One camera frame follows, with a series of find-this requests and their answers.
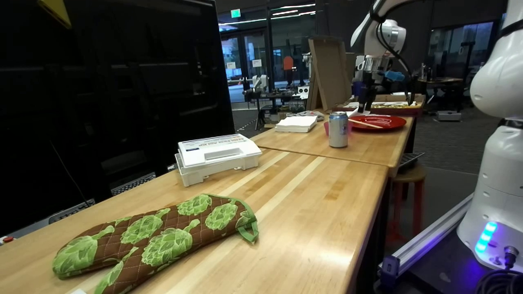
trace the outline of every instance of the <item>aluminum can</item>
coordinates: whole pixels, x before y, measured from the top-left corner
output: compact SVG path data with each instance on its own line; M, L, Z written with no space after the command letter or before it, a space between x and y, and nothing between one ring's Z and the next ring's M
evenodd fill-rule
M328 116L328 145L343 149L348 142L348 116L344 111L336 111Z

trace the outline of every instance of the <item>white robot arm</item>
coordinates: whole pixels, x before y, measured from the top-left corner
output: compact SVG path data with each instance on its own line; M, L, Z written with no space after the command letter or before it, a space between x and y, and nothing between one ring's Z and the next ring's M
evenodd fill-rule
M351 44L366 31L364 52L380 54L375 26L387 11L411 0L375 0ZM470 85L472 103L488 116L504 118L487 141L472 203L457 237L493 270L523 273L523 2L508 0L501 36Z
M349 46L352 47L362 31L366 33L364 38L364 54L366 56L384 56L387 51L380 46L377 33L377 26L384 25L384 34L390 36L387 43L398 52L405 43L405 29L398 28L397 23L387 23L387 13L406 2L411 0L375 0L372 5L372 11L369 11L359 26L352 31L349 38Z

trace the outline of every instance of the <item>blue light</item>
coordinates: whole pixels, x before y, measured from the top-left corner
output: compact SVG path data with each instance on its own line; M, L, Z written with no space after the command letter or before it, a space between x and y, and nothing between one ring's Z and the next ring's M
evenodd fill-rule
M483 232L487 230L487 232L491 232L491 234L493 234L495 227L496 227L496 224L495 224L495 222L487 222L487 225L485 225Z
M485 243L475 243L475 252L485 252L487 245Z
M475 242L475 253L477 255L483 256L487 245L493 237L495 229L496 229L495 222L490 221L485 224L483 232L480 234L478 240Z
M491 235L482 234L478 239L483 240L485 243L488 243Z

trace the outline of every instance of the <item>wooden countertop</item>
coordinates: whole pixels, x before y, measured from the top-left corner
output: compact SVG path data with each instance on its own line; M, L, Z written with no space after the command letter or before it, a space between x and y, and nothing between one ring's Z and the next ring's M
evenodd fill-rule
M189 188L171 172L0 247L0 289L89 292L106 270L66 281L50 271L65 242L99 222L212 193L253 207L259 242L250 247L228 237L179 260L135 292L344 292L385 178L385 167L279 150L263 150L258 168L212 175Z
M351 131L346 149L328 147L321 123L307 134L276 132L274 129L268 129L254 136L253 141L263 149L384 165L388 168L390 175L395 175L413 119L405 118L405 121L405 127L393 132Z

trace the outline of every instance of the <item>red plate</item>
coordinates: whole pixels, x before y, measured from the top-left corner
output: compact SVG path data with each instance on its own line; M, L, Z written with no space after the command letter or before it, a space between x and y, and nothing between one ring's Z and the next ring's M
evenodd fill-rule
M398 116L352 116L349 118L351 129L364 132L390 132L402 129L405 119Z

